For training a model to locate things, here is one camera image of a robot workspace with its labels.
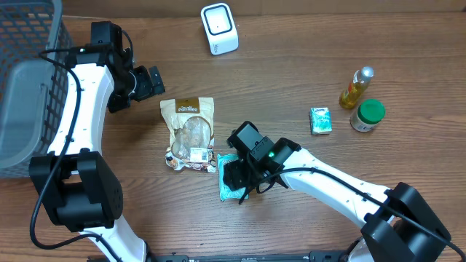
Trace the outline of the teal white snack packet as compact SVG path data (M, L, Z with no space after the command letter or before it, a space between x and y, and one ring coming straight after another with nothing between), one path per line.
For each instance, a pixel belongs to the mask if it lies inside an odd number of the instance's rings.
M217 155L219 197L222 202L228 199L241 199L245 193L245 188L234 190L229 186L230 171L227 170L227 165L238 159L238 156L235 154Z

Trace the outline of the brown snack packet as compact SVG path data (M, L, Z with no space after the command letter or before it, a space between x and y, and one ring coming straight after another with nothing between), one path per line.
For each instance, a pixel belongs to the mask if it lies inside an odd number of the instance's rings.
M161 115L170 133L165 161L176 171L193 169L214 173L213 98L162 100Z

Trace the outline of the teal tissue pack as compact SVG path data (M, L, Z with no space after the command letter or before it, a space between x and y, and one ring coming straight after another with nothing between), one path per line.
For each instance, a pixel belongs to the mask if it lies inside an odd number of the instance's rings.
M312 135L327 135L332 132L331 112L328 108L311 108L309 117Z

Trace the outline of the green lid white jar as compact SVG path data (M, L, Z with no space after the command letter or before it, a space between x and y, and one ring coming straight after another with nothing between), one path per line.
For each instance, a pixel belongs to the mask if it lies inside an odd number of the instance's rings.
M385 117L384 104L376 99L363 101L351 115L350 124L358 132L370 132Z

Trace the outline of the silver round ball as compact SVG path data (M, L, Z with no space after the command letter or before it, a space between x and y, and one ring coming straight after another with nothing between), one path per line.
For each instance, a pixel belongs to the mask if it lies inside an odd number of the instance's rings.
M360 96L367 90L374 73L374 69L370 66L364 66L355 72L348 88L339 96L339 104L342 108L353 109L356 106Z

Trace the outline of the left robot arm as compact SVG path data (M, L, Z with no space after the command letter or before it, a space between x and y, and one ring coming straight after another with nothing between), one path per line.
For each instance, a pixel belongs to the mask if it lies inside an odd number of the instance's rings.
M91 40L65 49L68 93L58 131L28 172L39 195L36 209L65 226L73 241L91 240L107 261L152 261L146 241L123 216L121 183L102 155L107 113L165 91L157 68L133 65L130 37L109 21L91 25Z

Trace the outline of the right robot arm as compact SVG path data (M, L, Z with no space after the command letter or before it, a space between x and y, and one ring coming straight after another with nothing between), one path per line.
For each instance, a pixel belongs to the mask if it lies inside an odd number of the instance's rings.
M279 184L320 200L360 229L339 261L436 261L446 247L455 248L433 209L407 183L388 188L352 177L292 140L270 140L249 121L227 143L238 153L224 168L230 189L261 194L261 185Z

